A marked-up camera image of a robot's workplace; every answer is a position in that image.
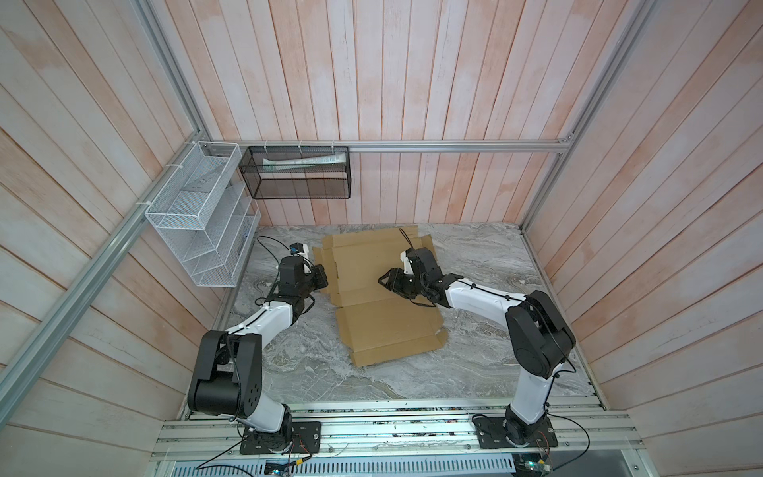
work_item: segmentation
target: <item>black mounting plate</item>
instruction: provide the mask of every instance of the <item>black mounting plate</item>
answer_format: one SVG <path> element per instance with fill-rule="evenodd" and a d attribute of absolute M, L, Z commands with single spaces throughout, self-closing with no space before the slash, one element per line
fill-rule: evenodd
<path fill-rule="evenodd" d="M 304 453 L 304 449 L 311 454 L 317 454 L 320 450 L 320 422 L 319 421 L 298 421 L 291 425 L 292 441 L 294 442 L 294 453 Z M 267 442 L 270 433 L 259 433 L 248 428 L 243 433 L 240 452 L 243 455 L 252 454 L 272 454 L 268 448 Z"/>
<path fill-rule="evenodd" d="M 480 431 L 477 430 L 477 440 L 479 440 L 480 449 L 513 449 L 517 446 L 513 445 L 506 439 L 506 430 L 504 429 L 503 416 L 500 417 L 477 417 L 479 419 L 479 426 L 482 429 L 489 430 L 490 432 L 480 435 Z M 556 432 L 551 425 L 551 419 L 549 416 L 545 416 L 542 419 L 540 427 L 535 431 L 530 438 L 530 445 L 528 447 L 546 447 L 546 439 L 549 441 L 548 447 L 557 447 L 559 442 L 556 439 Z"/>

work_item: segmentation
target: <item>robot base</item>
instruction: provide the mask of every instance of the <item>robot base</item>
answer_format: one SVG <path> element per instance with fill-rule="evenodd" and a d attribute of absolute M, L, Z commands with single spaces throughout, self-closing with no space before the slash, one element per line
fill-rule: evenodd
<path fill-rule="evenodd" d="M 277 433 L 257 432 L 246 429 L 243 433 L 243 442 L 241 443 L 241 453 L 251 454 L 272 454 L 274 451 L 288 449 L 288 443 L 275 442 L 279 435 Z M 294 443 L 293 452 L 295 454 L 304 453 L 307 450 L 311 454 L 318 453 L 320 449 L 320 422 L 319 421 L 299 421 L 291 424 L 291 441 Z"/>
<path fill-rule="evenodd" d="M 479 440 L 480 449 L 510 449 L 517 447 L 506 437 L 506 429 L 504 428 L 504 422 L 506 418 L 500 417 L 479 417 L 479 427 L 486 432 L 477 430 L 477 439 Z M 551 420 L 548 416 L 545 416 L 541 420 L 541 424 L 538 430 L 528 439 L 530 441 L 530 447 L 544 447 L 546 440 L 549 441 L 549 447 L 559 446 L 559 442 L 556 439 L 556 433 L 551 425 Z"/>

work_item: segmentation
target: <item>marble floor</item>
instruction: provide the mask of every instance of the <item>marble floor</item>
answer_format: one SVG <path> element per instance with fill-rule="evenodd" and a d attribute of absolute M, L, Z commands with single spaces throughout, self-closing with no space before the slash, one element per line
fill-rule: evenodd
<path fill-rule="evenodd" d="M 324 235 L 369 228 L 373 226 L 263 227 L 258 235 L 312 247 L 320 246 Z M 508 292 L 545 288 L 514 225 L 421 224 L 419 233 L 432 234 L 444 273 L 458 273 Z M 285 256 L 286 250 L 277 243 L 263 242 L 279 259 Z M 254 301 L 267 293 L 275 271 L 276 261 L 255 242 L 228 326 L 256 311 Z M 507 332 L 486 318 L 441 308 L 450 333 L 442 349 L 356 368 L 340 341 L 336 308 L 328 295 L 314 293 L 314 297 L 313 309 L 264 350 L 264 389 L 277 401 L 504 398 L 517 388 L 520 368 Z M 551 394 L 592 395 L 574 351 L 571 359 L 578 373 L 562 373 Z"/>

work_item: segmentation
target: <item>wooden wall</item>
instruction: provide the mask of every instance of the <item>wooden wall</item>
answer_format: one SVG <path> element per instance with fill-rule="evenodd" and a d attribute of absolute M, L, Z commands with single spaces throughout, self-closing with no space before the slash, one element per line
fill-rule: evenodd
<path fill-rule="evenodd" d="M 661 2 L 528 233 L 661 475 L 763 472 L 762 25 Z"/>
<path fill-rule="evenodd" d="M 633 0 L 153 0 L 212 137 L 555 139 Z M 353 155 L 353 196 L 273 224 L 521 222 L 553 155 Z"/>
<path fill-rule="evenodd" d="M 192 132 L 130 2 L 0 2 L 0 367 Z M 141 475 L 220 299 L 147 230 L 0 431 L 2 475 Z"/>

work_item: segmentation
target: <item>robotic arm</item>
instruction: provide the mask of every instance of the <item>robotic arm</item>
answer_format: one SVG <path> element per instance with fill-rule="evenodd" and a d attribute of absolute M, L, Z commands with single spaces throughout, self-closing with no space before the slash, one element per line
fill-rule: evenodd
<path fill-rule="evenodd" d="M 390 269 L 379 279 L 386 289 L 409 300 L 423 295 L 434 305 L 471 311 L 508 329 L 521 370 L 517 392 L 506 408 L 504 427 L 515 446 L 530 444 L 546 418 L 545 403 L 554 376 L 568 362 L 567 355 L 575 346 L 575 335 L 551 298 L 541 291 L 507 293 L 453 273 L 443 275 L 426 248 L 411 245 L 401 259 L 403 269 Z"/>
<path fill-rule="evenodd" d="M 313 291 L 328 286 L 323 266 L 309 262 L 304 244 L 295 243 L 290 251 L 278 265 L 278 289 L 271 290 L 255 314 L 225 331 L 208 331 L 201 338 L 188 389 L 192 411 L 230 416 L 232 421 L 268 434 L 267 447 L 274 451 L 292 441 L 291 412 L 262 392 L 262 348 L 310 310 L 312 305 L 305 309 L 304 303 Z M 231 360 L 233 371 L 222 369 Z"/>

